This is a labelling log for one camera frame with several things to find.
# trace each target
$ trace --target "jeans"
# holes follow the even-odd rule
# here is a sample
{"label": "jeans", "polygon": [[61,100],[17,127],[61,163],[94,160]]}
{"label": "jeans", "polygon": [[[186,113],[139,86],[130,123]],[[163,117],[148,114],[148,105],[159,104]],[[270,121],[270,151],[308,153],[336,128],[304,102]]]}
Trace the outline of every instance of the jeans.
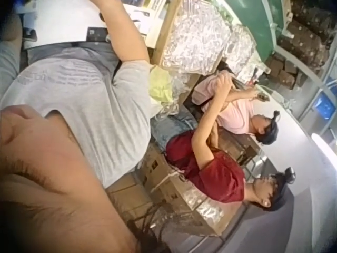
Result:
{"label": "jeans", "polygon": [[170,139],[189,130],[196,129],[198,123],[186,107],[181,106],[177,115],[163,120],[151,119],[151,135],[161,151],[165,152]]}

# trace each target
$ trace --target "red t-shirt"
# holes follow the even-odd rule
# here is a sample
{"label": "red t-shirt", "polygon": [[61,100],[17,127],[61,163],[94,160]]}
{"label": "red t-shirt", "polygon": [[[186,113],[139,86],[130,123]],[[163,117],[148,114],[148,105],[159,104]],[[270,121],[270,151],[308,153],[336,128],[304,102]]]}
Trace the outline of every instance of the red t-shirt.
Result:
{"label": "red t-shirt", "polygon": [[166,147],[167,161],[184,171],[201,192],[213,200],[229,203],[244,198],[244,172],[226,152],[212,151],[214,159],[202,170],[199,169],[192,150],[193,131],[173,137]]}

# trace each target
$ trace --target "pink shirt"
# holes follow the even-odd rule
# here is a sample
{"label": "pink shirt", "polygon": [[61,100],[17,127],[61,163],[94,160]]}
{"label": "pink shirt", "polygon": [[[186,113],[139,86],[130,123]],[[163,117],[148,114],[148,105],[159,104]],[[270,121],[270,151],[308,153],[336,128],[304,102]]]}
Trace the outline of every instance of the pink shirt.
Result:
{"label": "pink shirt", "polygon": [[[215,85],[215,75],[199,83],[192,93],[192,102],[200,105],[213,97]],[[209,105],[210,103],[204,105],[202,111],[205,112]],[[239,99],[229,103],[227,108],[220,112],[216,121],[219,126],[232,133],[245,134],[249,132],[249,118],[253,115],[252,102],[249,99]]]}

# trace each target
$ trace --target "gray t-shirt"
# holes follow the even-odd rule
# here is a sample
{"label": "gray t-shirt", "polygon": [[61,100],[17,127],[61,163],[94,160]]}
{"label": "gray t-shirt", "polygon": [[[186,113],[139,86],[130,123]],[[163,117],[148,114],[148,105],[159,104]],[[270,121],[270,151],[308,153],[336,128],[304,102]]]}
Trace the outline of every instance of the gray t-shirt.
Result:
{"label": "gray t-shirt", "polygon": [[123,63],[113,81],[112,73],[94,51],[68,48],[26,68],[0,109],[28,104],[43,117],[57,110],[106,188],[142,159],[151,136],[150,65]]}

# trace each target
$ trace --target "yellow cloth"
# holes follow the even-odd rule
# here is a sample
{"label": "yellow cloth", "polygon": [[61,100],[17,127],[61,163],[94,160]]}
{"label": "yellow cloth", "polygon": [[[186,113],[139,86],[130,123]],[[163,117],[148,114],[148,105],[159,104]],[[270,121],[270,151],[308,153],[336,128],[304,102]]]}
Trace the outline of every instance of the yellow cloth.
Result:
{"label": "yellow cloth", "polygon": [[173,102],[172,85],[169,72],[155,66],[150,72],[150,96],[164,103]]}

